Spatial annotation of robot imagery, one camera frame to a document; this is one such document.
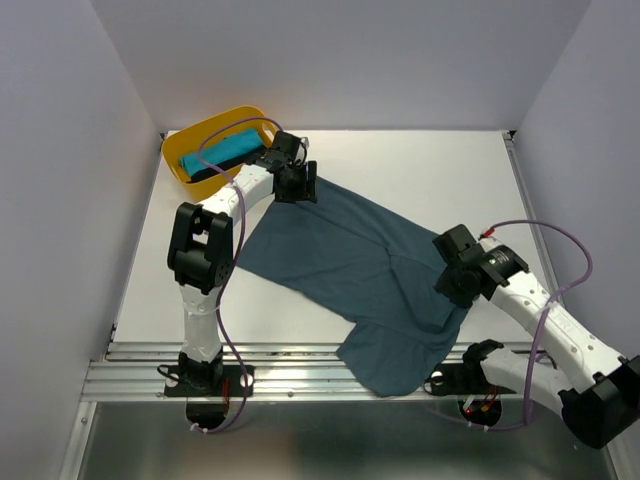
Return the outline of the dark blue-grey t shirt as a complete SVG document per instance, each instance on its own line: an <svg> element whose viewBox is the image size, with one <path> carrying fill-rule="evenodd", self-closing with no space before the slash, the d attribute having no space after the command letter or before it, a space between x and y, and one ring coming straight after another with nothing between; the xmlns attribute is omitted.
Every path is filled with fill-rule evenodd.
<svg viewBox="0 0 640 480"><path fill-rule="evenodd" d="M436 235L325 179L315 203L272 203L239 267L353 323L338 358L364 387L407 395L454 346L467 309L435 290Z"/></svg>

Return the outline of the yellow plastic basket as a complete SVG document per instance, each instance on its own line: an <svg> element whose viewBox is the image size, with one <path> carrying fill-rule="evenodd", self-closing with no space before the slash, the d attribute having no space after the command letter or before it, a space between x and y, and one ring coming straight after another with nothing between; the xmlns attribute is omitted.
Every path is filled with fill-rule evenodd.
<svg viewBox="0 0 640 480"><path fill-rule="evenodd" d="M227 180L214 172L210 178L193 182L191 175L181 165L180 159L185 155L195 153L203 140L220 129L224 129L224 131L207 141L204 149L248 129L254 129L262 144L268 147L271 145L275 133L281 127L273 120L266 120L265 114L257 107L240 106L169 134L162 144L162 155L174 178L194 203L211 196L224 186Z"/></svg>

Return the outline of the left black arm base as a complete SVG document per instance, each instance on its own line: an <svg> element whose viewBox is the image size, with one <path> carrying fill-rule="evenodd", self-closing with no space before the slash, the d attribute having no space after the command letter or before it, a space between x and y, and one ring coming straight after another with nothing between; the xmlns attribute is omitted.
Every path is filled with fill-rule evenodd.
<svg viewBox="0 0 640 480"><path fill-rule="evenodd" d="M240 398L253 395L253 365L225 364L222 352L211 362L196 361L184 352L177 364L160 364L156 371L165 380L164 395L170 398L222 397Z"/></svg>

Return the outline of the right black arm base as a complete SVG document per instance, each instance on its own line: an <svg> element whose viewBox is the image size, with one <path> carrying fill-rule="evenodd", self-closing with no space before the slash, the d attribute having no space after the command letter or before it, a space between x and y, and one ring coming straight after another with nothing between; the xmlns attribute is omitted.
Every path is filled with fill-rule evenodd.
<svg viewBox="0 0 640 480"><path fill-rule="evenodd" d="M449 395L480 395L497 389L499 394L514 394L504 386L490 383L482 368L481 362L495 350L504 345L495 340L484 340L471 344L459 360L438 364L425 381L431 395L442 397Z"/></svg>

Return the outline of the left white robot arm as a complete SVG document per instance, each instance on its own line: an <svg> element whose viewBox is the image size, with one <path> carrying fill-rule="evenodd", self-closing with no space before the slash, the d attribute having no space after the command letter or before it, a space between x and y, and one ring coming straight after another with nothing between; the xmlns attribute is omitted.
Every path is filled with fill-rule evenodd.
<svg viewBox="0 0 640 480"><path fill-rule="evenodd" d="M250 154L234 176L196 152L202 165L228 180L202 203L178 207L168 249L184 312L178 363L199 393L213 393L222 384L220 296L244 243L247 213L268 197L289 204L317 201L317 163L307 159L308 146L307 138L278 131L271 145Z"/></svg>

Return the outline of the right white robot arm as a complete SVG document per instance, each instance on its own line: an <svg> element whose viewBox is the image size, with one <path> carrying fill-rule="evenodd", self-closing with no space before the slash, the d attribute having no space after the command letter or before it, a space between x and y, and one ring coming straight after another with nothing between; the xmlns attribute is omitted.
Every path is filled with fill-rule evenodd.
<svg viewBox="0 0 640 480"><path fill-rule="evenodd" d="M557 414L584 445L601 449L639 419L639 359L606 345L548 292L529 265L488 228L473 236L464 225L433 244L446 267L435 289L459 307L484 298L532 337L529 355L496 340L471 344L456 363L441 363L424 389L434 396L464 397L466 422L490 428L493 401L522 395Z"/></svg>

